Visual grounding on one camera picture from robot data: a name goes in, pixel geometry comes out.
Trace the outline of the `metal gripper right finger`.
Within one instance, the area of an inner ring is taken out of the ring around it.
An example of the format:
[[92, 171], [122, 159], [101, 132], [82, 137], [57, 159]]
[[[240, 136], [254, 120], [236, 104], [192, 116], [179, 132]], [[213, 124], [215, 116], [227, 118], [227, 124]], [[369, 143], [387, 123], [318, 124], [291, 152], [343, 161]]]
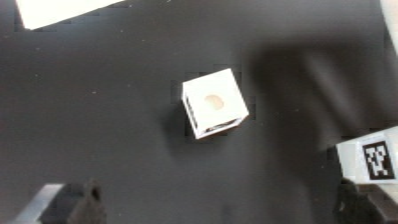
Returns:
[[337, 224], [398, 224], [398, 201], [380, 185], [341, 180], [334, 217]]

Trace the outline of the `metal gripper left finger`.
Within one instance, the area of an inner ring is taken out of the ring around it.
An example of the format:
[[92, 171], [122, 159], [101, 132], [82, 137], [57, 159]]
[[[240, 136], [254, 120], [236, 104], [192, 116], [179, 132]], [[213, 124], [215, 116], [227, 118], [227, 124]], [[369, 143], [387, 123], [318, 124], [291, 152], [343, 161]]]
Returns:
[[7, 224], [106, 224], [97, 182], [48, 183]]

